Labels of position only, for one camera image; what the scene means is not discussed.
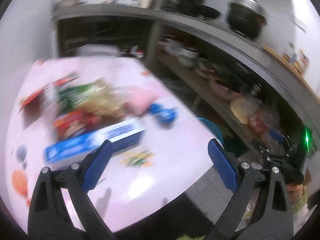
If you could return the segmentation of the person right hand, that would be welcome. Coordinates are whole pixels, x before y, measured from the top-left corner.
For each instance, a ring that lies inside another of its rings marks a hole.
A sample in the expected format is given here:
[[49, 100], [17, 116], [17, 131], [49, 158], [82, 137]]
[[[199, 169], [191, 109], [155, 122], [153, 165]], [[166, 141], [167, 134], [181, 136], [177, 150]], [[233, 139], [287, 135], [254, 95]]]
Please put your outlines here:
[[295, 184], [295, 183], [289, 183], [286, 184], [286, 189], [289, 195], [289, 199], [290, 199], [290, 203], [294, 203], [297, 200], [299, 200], [299, 198], [302, 196], [303, 194], [303, 185], [302, 184]]

